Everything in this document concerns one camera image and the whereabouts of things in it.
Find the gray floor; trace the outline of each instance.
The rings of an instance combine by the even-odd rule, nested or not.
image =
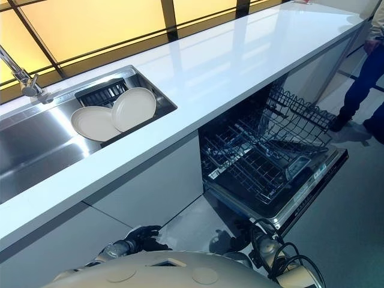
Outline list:
[[[337,113],[352,80],[336,75],[322,109]],[[285,237],[315,261],[328,288],[384,287],[384,145],[361,125],[384,101],[373,89],[333,144],[350,158]],[[176,250],[220,253],[236,229],[231,210],[207,196],[166,225],[160,241]]]

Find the jeans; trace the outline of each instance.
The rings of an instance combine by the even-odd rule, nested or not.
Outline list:
[[[349,120],[360,108],[360,103],[368,96],[370,89],[384,74],[384,46],[376,48],[365,60],[359,77],[349,88],[344,99],[344,106],[340,109],[339,117]],[[365,125],[370,130],[384,134],[384,102],[366,120]]]

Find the window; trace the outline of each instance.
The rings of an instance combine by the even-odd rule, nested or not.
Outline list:
[[[0,0],[3,48],[47,86],[286,0]],[[1,61],[0,103],[20,96]]]

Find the faucet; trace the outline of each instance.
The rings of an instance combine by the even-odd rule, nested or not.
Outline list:
[[[22,93],[25,96],[35,97],[42,103],[47,100],[47,95],[43,94],[43,89],[36,83],[38,77],[37,73],[31,78],[28,72],[25,71],[24,68],[18,66],[1,45],[0,58],[11,68],[12,75],[20,82]]]

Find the wire rack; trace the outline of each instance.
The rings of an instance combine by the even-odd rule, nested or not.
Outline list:
[[[83,107],[86,106],[104,106],[113,107],[113,103],[119,96],[128,90],[123,78],[112,79],[107,83],[82,90],[75,94]]]
[[[227,130],[204,137],[203,170],[211,179],[229,172],[247,191],[269,204],[280,191],[328,149],[333,115],[282,89],[267,106],[232,121]]]

